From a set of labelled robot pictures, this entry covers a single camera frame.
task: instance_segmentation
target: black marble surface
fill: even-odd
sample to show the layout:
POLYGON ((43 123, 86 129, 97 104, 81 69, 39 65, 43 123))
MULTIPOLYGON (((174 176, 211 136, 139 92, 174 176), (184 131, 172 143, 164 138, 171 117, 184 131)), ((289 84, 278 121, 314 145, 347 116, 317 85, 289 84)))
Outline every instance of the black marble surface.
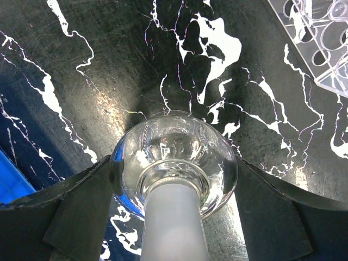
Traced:
MULTIPOLYGON (((250 163, 346 201, 348 101, 314 84, 266 0, 0 5, 0 147, 35 189, 110 154, 145 117, 179 109, 250 163)), ((204 229, 212 260, 247 260, 234 197, 204 229)), ((139 260, 141 235, 115 199, 101 257, 139 260)))

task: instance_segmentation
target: glass stem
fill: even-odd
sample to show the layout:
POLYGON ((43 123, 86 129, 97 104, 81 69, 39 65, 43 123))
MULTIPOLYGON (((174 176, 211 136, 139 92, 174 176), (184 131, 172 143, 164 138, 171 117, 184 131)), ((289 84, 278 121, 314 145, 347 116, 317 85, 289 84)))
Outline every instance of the glass stem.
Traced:
POLYGON ((197 192, 183 184, 164 184, 145 201, 142 261, 203 260, 208 250, 197 192))

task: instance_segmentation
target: scratched black surface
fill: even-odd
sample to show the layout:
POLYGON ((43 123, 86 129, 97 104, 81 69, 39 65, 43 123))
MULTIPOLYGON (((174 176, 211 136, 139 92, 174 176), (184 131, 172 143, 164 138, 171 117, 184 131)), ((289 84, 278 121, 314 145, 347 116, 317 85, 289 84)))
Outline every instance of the scratched black surface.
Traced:
MULTIPOLYGON (((0 47, 0 147, 35 189, 45 188, 59 178, 90 166, 91 157, 83 148, 88 146, 100 159, 112 152, 128 129, 144 119, 143 114, 150 116, 162 111, 165 103, 160 84, 167 75, 162 91, 168 107, 189 111, 190 93, 183 88, 192 94, 192 113, 208 123, 213 120, 213 114, 208 114, 210 106, 222 99, 219 84, 232 78, 225 85, 225 105, 218 109, 219 123, 214 127, 223 133, 226 124, 240 122, 241 127, 231 138, 247 161, 265 166, 267 170, 276 166, 282 172, 273 170, 276 176, 311 192, 346 200, 348 161, 335 154, 330 141, 335 131, 339 134, 334 139, 337 146, 348 141, 346 135, 340 139, 348 126, 348 102, 341 98, 343 105, 337 103, 335 94, 317 87, 309 77, 305 79, 303 92, 301 75, 283 61, 285 44, 290 49, 289 61, 303 72, 308 71, 267 1, 212 0, 211 8, 202 1, 187 0, 178 18, 181 1, 157 0, 157 18, 161 25, 167 29, 176 25, 181 39, 186 35, 183 46, 192 53, 187 54, 185 64, 173 31, 157 28, 152 21, 151 0, 64 0, 58 3, 69 23, 69 33, 77 31, 93 49, 91 64, 79 68, 82 73, 76 66, 88 61, 91 50, 76 33, 73 37, 63 33, 57 15, 46 1, 1 0, 0 3, 0 30, 3 32, 0 43, 4 43, 0 47), (199 104, 196 96, 202 91, 210 71, 210 58, 200 55, 200 28, 196 22, 190 23, 198 12, 209 20, 221 17, 225 32, 242 44, 239 60, 226 68, 219 79, 208 84, 204 104, 199 104), (6 42, 5 35, 19 46, 6 42), (20 48, 25 51, 27 60, 20 48), (35 65, 52 77, 55 96, 67 119, 65 122, 72 129, 72 139, 58 113, 44 103, 40 91, 45 90, 42 82, 45 73, 35 65), (276 100, 284 103, 288 121, 299 131, 304 129, 301 140, 299 133, 289 125, 280 124, 282 136, 278 135, 230 104, 240 105, 267 124, 274 122, 270 96, 256 84, 262 77, 271 86, 276 100), (320 114, 324 115, 322 127, 320 114), (297 152, 290 160, 289 151, 281 149, 282 137, 291 142, 297 152), (308 143, 306 155, 303 152, 308 143), (283 164, 290 166, 291 159, 293 165, 287 171, 283 164)), ((216 46, 211 46, 209 53, 224 56, 216 46)), ((281 116, 280 105, 275 107, 281 116)), ((105 243, 103 257, 105 260, 138 260, 139 256, 126 250, 121 241, 136 252, 141 247, 142 223, 135 217, 127 222, 117 221, 127 217, 117 201, 112 202, 110 209, 110 218, 115 216, 116 221, 109 221, 105 234, 111 254, 104 252, 105 243)), ((240 224, 234 203, 205 221, 204 227, 212 260, 247 259, 243 236, 237 238, 240 237, 240 224)))

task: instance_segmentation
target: clear glass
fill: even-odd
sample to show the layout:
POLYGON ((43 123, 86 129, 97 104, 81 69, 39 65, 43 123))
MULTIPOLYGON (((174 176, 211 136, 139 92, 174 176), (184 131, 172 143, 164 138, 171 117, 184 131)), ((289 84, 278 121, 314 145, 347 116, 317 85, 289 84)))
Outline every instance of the clear glass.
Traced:
POLYGON ((348 0, 268 0, 315 83, 348 97, 348 0))
POLYGON ((237 182, 236 158, 225 138, 178 111, 133 127, 116 146, 111 164, 120 174, 120 202, 140 219, 147 195, 162 184, 193 188, 206 218, 223 206, 237 182))

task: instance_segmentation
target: blue plastic object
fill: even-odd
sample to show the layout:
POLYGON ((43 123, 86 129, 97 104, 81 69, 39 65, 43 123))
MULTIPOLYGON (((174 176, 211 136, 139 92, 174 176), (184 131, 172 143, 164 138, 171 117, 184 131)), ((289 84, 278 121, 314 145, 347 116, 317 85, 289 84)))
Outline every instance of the blue plastic object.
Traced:
POLYGON ((34 192, 32 185, 0 150, 0 203, 8 204, 34 192))

